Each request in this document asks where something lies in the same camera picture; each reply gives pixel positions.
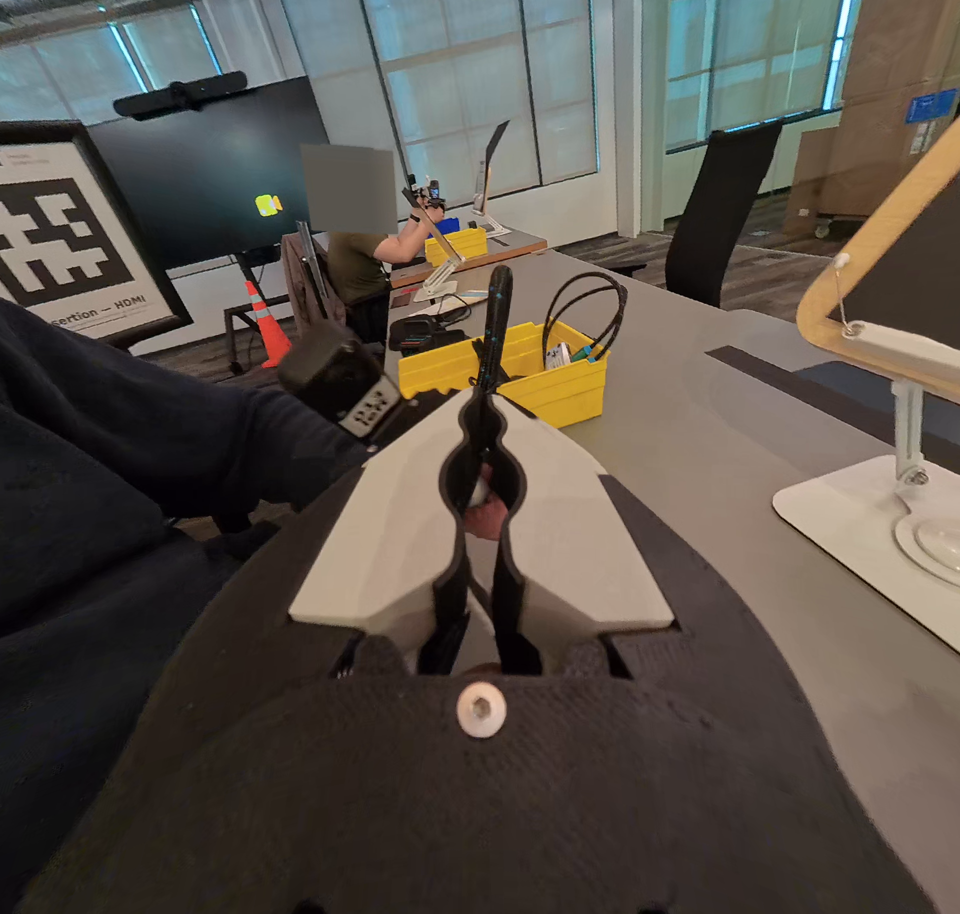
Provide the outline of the person's left hand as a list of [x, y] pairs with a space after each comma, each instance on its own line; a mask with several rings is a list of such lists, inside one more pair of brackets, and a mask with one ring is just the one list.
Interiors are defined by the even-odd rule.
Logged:
[[493, 475], [493, 468], [490, 464], [481, 464], [474, 494], [477, 494], [480, 484], [483, 484], [482, 501], [466, 507], [462, 515], [462, 524], [466, 535], [497, 544], [500, 541], [509, 510], [492, 486]]

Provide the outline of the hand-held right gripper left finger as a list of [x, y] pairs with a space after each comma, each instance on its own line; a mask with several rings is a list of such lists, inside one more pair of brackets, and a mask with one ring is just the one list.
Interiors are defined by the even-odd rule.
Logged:
[[449, 675], [470, 615], [460, 515], [442, 473], [474, 390], [450, 397], [364, 464], [289, 607], [297, 623], [387, 638], [417, 673]]

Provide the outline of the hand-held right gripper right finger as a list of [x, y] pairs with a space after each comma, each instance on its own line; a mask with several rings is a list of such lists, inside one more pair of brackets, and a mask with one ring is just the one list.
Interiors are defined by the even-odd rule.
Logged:
[[501, 672], [544, 675], [570, 647], [611, 635], [665, 630], [675, 615], [618, 510], [618, 483], [575, 440], [506, 397], [490, 456], [508, 507], [490, 619]]

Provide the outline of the brown cardboard box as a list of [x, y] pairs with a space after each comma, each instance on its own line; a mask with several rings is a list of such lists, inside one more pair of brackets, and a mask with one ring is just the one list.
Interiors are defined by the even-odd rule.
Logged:
[[958, 0], [860, 0], [835, 126], [805, 131], [788, 239], [845, 235], [868, 218], [958, 109]]

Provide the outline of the yellow plastic bin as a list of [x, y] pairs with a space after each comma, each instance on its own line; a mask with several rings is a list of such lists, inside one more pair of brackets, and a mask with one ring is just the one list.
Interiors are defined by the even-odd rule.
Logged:
[[[464, 260], [483, 257], [488, 253], [488, 233], [483, 227], [466, 227], [458, 231], [450, 231], [445, 233], [443, 238]], [[424, 256], [434, 268], [449, 260], [443, 245], [434, 237], [429, 237], [424, 242]]]
[[[508, 380], [497, 392], [553, 428], [566, 428], [603, 412], [607, 360], [584, 358], [557, 368], [544, 367], [543, 325], [524, 322], [506, 331], [501, 368]], [[479, 378], [480, 338], [463, 340], [401, 357], [398, 386], [410, 399], [416, 394], [461, 391]]]

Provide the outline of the orange traffic cone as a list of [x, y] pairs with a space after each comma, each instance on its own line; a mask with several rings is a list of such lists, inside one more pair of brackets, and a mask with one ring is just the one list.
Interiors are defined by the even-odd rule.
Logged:
[[269, 303], [251, 275], [245, 278], [245, 286], [256, 327], [267, 356], [262, 367], [263, 369], [278, 368], [283, 358], [291, 351], [292, 343], [282, 330]]

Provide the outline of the black office chair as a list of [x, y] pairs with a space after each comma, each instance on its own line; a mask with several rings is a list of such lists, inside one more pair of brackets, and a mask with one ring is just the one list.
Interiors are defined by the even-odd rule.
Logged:
[[719, 308], [726, 271], [772, 164], [784, 120], [715, 130], [664, 260], [664, 286]]

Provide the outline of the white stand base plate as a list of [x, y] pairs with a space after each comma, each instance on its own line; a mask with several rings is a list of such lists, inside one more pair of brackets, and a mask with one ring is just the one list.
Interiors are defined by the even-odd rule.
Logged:
[[894, 453], [784, 488], [774, 512], [835, 561], [959, 651], [959, 475], [922, 448], [925, 393], [958, 394], [956, 347], [868, 320], [849, 320], [844, 276], [850, 255], [830, 264], [839, 338], [870, 366], [898, 372]]

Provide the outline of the black pouch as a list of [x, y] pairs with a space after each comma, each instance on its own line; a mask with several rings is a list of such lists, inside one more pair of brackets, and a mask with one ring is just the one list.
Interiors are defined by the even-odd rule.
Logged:
[[390, 324], [387, 348], [402, 357], [416, 356], [467, 341], [462, 329], [432, 315], [416, 315]]

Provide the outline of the dark monitor with wooden back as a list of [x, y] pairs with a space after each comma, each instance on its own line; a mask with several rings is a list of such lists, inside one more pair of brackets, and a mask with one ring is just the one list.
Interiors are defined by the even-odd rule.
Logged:
[[959, 403], [959, 124], [952, 123], [806, 290], [801, 337]]

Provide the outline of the large black television screen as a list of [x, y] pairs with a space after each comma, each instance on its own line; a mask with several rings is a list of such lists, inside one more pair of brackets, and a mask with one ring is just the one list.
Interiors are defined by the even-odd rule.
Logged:
[[295, 234], [309, 220], [302, 146], [329, 141], [306, 77], [87, 130], [166, 271]]

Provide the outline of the tilted black panel on stand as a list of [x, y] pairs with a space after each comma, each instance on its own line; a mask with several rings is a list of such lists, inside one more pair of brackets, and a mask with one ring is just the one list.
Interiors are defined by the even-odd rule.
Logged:
[[471, 210], [475, 225], [486, 231], [488, 236], [507, 236], [511, 233], [508, 227], [500, 224], [488, 211], [492, 183], [491, 178], [493, 176], [493, 158], [509, 124], [510, 121], [506, 120], [495, 127], [490, 139], [486, 143], [484, 156], [479, 162]]

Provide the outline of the white printed board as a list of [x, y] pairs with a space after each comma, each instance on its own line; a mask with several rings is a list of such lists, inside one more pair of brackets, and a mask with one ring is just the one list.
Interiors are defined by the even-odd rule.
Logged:
[[194, 321], [76, 121], [1, 125], [1, 294], [122, 350]]

